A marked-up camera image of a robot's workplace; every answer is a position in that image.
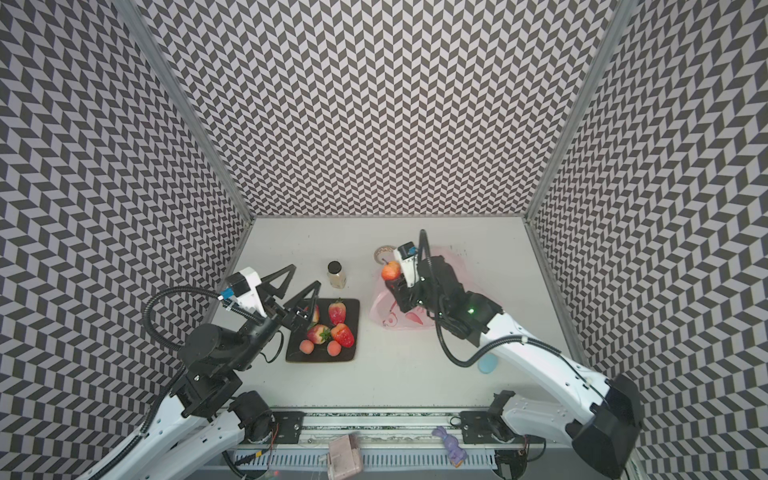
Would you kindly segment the red fake strawberry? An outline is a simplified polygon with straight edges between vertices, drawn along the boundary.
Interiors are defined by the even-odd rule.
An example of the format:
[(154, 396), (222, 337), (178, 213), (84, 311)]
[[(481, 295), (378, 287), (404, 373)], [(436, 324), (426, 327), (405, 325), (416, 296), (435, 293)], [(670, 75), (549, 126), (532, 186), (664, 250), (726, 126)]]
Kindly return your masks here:
[(355, 345), (355, 337), (350, 327), (344, 323), (335, 325), (331, 330), (334, 341), (339, 343), (342, 348), (352, 348)]
[(315, 345), (322, 345), (332, 339), (331, 330), (327, 325), (316, 324), (307, 332), (307, 339)]
[(341, 299), (332, 302), (328, 306), (328, 317), (333, 326), (346, 322), (347, 307)]

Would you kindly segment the orange fake peach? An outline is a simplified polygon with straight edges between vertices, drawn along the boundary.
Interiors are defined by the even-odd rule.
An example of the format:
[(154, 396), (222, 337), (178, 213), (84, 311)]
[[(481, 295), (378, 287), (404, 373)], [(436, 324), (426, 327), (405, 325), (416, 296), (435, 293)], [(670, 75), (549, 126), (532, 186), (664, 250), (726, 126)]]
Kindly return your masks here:
[(337, 357), (342, 351), (342, 346), (335, 340), (328, 343), (327, 353), (330, 357)]
[(300, 343), (299, 349), (305, 355), (310, 355), (315, 349), (315, 344), (311, 340), (304, 340)]

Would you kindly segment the pink plastic bag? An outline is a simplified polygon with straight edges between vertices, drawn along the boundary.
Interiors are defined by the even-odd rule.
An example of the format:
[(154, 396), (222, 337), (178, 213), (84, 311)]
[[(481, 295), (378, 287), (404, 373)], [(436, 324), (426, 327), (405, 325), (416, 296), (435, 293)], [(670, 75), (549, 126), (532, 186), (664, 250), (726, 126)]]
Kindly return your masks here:
[[(441, 256), (445, 263), (453, 268), (458, 281), (466, 290), (474, 286), (467, 271), (466, 262), (461, 256), (444, 247), (435, 247), (432, 254)], [(376, 326), (391, 331), (433, 329), (434, 321), (417, 299), (405, 290), (405, 284), (402, 284), (398, 295), (389, 288), (381, 277), (384, 266), (378, 264), (374, 275), (375, 284), (368, 313), (369, 320)]]

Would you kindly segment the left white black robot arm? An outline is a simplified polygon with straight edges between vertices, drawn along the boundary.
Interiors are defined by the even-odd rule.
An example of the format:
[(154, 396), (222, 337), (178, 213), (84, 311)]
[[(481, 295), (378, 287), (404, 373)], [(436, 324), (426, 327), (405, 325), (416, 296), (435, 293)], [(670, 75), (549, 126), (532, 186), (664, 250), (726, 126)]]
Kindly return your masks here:
[[(298, 332), (309, 326), (321, 284), (314, 281), (287, 298), (295, 271), (290, 264), (260, 276), (245, 268), (227, 277), (220, 292), (175, 286), (153, 295), (142, 312), (142, 326), (157, 343), (176, 352), (182, 366), (140, 425), (83, 478), (185, 479), (244, 440), (275, 440), (273, 411), (257, 392), (240, 390), (239, 375), (281, 329)], [(242, 326), (231, 330), (203, 323), (184, 342), (171, 341), (157, 331), (152, 314), (164, 298), (182, 293), (217, 301), (241, 316)]]

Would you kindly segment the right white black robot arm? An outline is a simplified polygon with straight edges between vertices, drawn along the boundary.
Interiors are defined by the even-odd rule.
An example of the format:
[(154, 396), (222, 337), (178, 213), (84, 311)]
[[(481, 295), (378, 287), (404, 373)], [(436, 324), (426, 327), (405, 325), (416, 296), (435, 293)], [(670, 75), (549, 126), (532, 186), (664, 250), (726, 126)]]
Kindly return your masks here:
[(386, 288), (402, 311), (426, 311), (451, 363), (469, 368), (493, 354), (552, 396), (547, 402), (513, 391), (496, 394), (487, 413), (497, 439), (533, 436), (567, 444), (597, 473), (610, 479), (625, 473), (644, 420), (640, 389), (631, 378), (608, 378), (568, 358), (500, 304), (466, 289), (445, 258), (432, 253), (426, 231), (393, 255), (395, 271), (384, 275)]

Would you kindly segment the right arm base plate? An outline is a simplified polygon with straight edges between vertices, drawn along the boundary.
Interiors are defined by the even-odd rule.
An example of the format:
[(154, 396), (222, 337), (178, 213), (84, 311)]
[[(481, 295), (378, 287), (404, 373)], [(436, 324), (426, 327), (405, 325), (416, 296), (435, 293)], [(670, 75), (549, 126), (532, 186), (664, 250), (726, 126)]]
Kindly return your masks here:
[(459, 413), (458, 418), (462, 440), (467, 445), (523, 445), (526, 440), (534, 445), (544, 443), (539, 437), (524, 437), (514, 433), (500, 416), (489, 414), (487, 411), (464, 410)]

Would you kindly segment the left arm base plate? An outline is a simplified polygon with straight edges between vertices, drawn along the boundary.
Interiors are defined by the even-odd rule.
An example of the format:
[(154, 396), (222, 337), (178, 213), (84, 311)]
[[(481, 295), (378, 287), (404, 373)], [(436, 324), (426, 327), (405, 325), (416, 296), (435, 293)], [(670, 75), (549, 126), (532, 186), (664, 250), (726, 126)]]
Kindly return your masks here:
[(246, 423), (245, 442), (295, 445), (299, 443), (306, 414), (298, 410), (263, 414)]

